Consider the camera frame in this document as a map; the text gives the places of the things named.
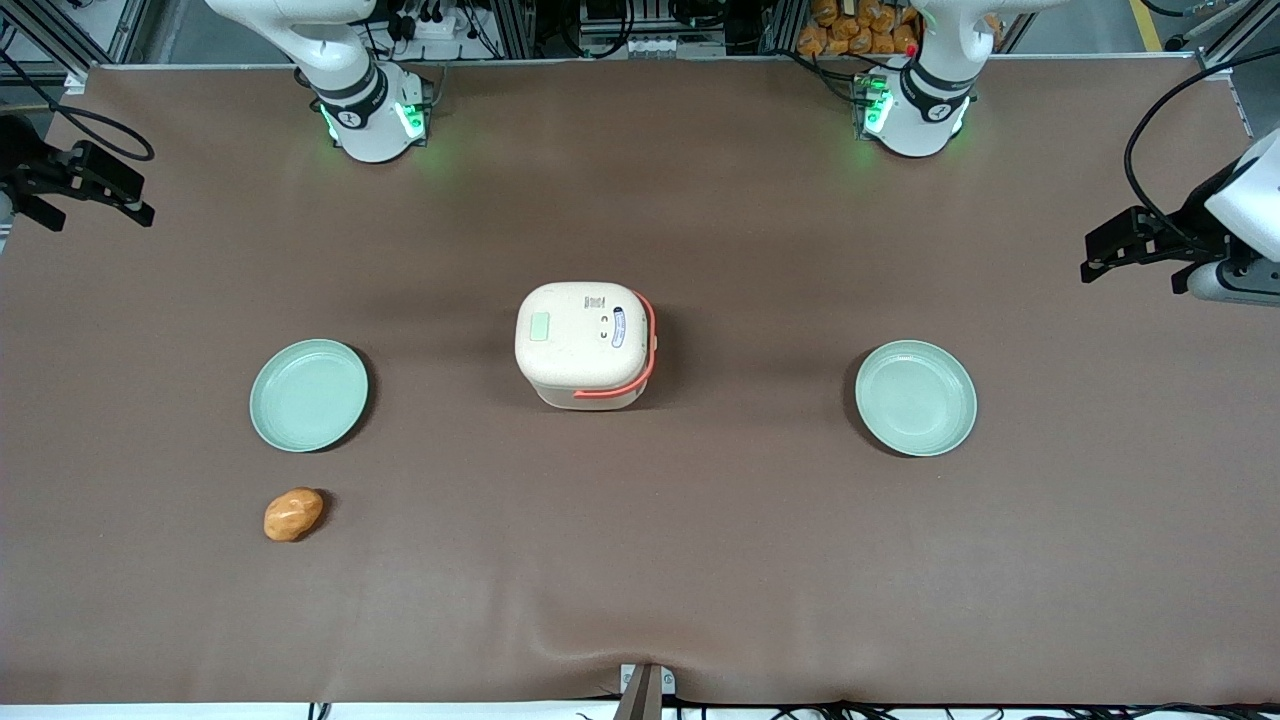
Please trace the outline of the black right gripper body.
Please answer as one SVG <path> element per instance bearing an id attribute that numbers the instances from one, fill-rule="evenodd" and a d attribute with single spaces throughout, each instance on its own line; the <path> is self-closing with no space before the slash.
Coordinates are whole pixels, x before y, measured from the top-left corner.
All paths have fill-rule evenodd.
<path id="1" fill-rule="evenodd" d="M 24 196 L 58 193 L 74 197 L 72 159 L 79 143 L 60 149 L 47 143 L 35 127 L 18 115 L 1 117 L 1 191 L 8 202 Z"/>

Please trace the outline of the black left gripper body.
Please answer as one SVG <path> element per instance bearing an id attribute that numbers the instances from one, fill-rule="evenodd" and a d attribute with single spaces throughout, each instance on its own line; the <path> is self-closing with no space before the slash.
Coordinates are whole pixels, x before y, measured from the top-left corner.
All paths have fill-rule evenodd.
<path id="1" fill-rule="evenodd" d="M 1206 206 L 1211 196 L 1234 177 L 1235 161 L 1196 186 L 1180 208 L 1164 211 L 1158 232 L 1158 259 L 1185 263 L 1211 263 L 1230 259 L 1243 263 L 1253 251 Z"/>

